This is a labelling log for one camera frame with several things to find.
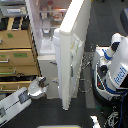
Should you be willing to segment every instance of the open door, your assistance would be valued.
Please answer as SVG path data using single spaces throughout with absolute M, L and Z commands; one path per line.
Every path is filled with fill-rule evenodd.
M 90 8 L 91 0 L 72 0 L 59 29 L 59 94 L 65 110 L 68 110 L 71 98 L 77 95 Z

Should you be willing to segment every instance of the refrigerator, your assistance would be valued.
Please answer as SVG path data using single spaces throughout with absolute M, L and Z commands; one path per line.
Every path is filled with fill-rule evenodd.
M 60 98 L 69 109 L 77 98 L 91 0 L 26 0 L 47 99 Z

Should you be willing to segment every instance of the drawer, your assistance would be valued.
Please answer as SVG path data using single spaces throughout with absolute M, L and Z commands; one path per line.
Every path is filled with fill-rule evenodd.
M 41 70 L 41 75 L 46 78 L 58 78 L 58 70 L 55 55 L 38 56 L 39 67 Z
M 0 82 L 0 93 L 12 93 L 16 90 L 27 87 L 31 81 L 18 81 L 18 82 Z
M 27 15 L 25 5 L 17 6 L 0 6 L 3 16 L 5 17 L 22 17 Z
M 35 65 L 31 49 L 0 50 L 0 66 Z
M 31 48 L 27 30 L 0 31 L 0 49 L 6 48 Z
M 0 77 L 17 76 L 17 75 L 38 75 L 36 65 L 33 66 L 15 66 L 15 67 L 0 67 Z

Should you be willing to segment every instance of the floor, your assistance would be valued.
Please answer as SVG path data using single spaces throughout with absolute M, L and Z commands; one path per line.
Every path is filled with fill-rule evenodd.
M 93 0 L 90 24 L 86 38 L 85 52 L 93 56 L 95 46 L 108 46 L 111 36 L 118 32 L 124 36 L 120 23 L 120 12 L 128 7 L 128 1 L 120 0 Z M 90 65 L 85 66 L 81 73 L 80 89 L 77 99 L 72 99 L 68 111 L 62 109 L 61 100 L 47 100 L 41 98 L 33 100 L 32 104 L 10 120 L 2 128 L 36 128 L 44 125 L 79 125 L 82 128 L 92 128 L 91 115 L 98 117 L 103 128 L 106 119 L 101 114 L 100 104 L 93 95 L 90 77 Z

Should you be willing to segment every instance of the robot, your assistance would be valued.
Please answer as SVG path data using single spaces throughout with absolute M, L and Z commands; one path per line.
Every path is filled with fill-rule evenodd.
M 0 127 L 28 107 L 32 100 L 39 99 L 47 92 L 48 84 L 45 77 L 38 77 L 28 87 L 22 87 L 0 101 Z
M 128 89 L 128 37 L 112 36 L 110 47 L 96 47 L 92 62 L 98 96 L 114 103 Z

